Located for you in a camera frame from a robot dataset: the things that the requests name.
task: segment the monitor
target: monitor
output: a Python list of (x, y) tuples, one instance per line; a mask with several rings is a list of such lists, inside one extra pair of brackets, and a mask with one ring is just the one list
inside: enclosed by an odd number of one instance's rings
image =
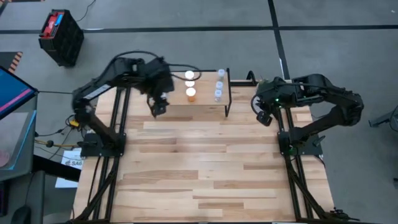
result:
[(0, 66), (0, 119), (32, 99), (39, 92)]

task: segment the battery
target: battery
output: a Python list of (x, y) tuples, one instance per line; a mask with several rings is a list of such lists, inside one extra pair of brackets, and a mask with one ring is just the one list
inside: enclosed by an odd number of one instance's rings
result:
[(59, 66), (72, 67), (76, 64), (84, 34), (69, 10), (52, 9), (39, 37), (40, 48)]

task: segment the white cap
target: white cap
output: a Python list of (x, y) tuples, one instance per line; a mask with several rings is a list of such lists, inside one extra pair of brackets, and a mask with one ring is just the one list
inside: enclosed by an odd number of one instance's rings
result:
[(223, 94), (223, 92), (222, 92), (221, 90), (216, 90), (216, 91), (214, 92), (214, 96), (215, 96), (215, 97), (221, 97), (221, 94)]
[(195, 93), (196, 93), (197, 91), (196, 91), (196, 89), (194, 89), (194, 88), (187, 88), (187, 90), (186, 90), (186, 94), (187, 94), (187, 96), (195, 96)]
[(219, 69), (218, 70), (218, 76), (219, 77), (224, 77), (224, 75), (225, 75), (225, 70), (224, 69)]
[(195, 82), (194, 81), (185, 81), (185, 85), (187, 87), (193, 87), (195, 85)]
[(195, 76), (195, 74), (193, 73), (193, 71), (185, 72), (185, 78), (187, 78), (187, 79), (192, 79), (194, 76)]
[(223, 82), (220, 82), (220, 81), (216, 82), (216, 89), (222, 90), (223, 89)]

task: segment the gray floor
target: gray floor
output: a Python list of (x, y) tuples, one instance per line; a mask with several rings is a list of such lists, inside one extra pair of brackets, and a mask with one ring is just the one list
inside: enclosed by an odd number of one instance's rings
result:
[[(80, 18), (91, 0), (46, 0), (10, 3), (0, 17), (0, 30), (41, 29), (50, 9), (70, 9)], [(280, 26), (398, 24), (398, 2), (389, 0), (274, 0)], [(185, 26), (270, 26), (267, 1), (260, 0), (102, 0), (94, 3), (79, 25), (86, 29)], [(388, 125), (370, 128), (368, 120), (398, 104), (398, 30), (282, 31), (292, 78), (322, 73), (335, 85), (362, 95), (365, 110), (359, 124), (325, 131), (322, 142), (331, 192), (338, 208), (366, 222), (396, 223), (398, 135)], [(168, 62), (202, 69), (231, 68), (232, 78), (249, 70), (259, 77), (281, 76), (273, 31), (163, 32), (86, 34), (74, 68), (53, 62), (36, 34), (0, 35), (0, 51), (24, 53), (17, 75), (40, 90), (72, 91), (98, 76), (115, 54), (150, 50)], [(63, 127), (72, 113), (68, 95), (40, 94), (37, 132)], [(312, 107), (327, 113), (326, 103)], [(65, 136), (50, 138), (61, 142)], [(72, 133), (67, 142), (80, 140)], [(48, 157), (49, 154), (35, 151)], [(74, 190), (54, 189), (47, 178), (45, 214), (70, 211)], [(62, 203), (53, 196), (62, 198)]]

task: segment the wooden table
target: wooden table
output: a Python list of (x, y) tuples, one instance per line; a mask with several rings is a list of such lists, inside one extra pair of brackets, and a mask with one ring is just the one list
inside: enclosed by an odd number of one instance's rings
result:
[[(278, 125), (265, 127), (256, 121), (249, 104), (254, 91), (232, 87), (228, 118), (219, 106), (185, 105), (168, 106), (166, 114), (154, 119), (146, 96), (133, 90), (111, 222), (294, 221)], [(98, 101), (96, 114), (105, 124), (111, 119), (115, 92), (108, 91)], [(294, 108), (292, 114), (296, 126), (312, 122), (308, 107)], [(87, 204), (96, 160), (88, 158), (83, 165), (76, 214)], [(313, 156), (302, 160), (309, 191), (331, 210), (323, 165)], [(98, 169), (94, 192), (101, 166)], [(99, 217), (104, 217), (107, 196), (106, 192)]]

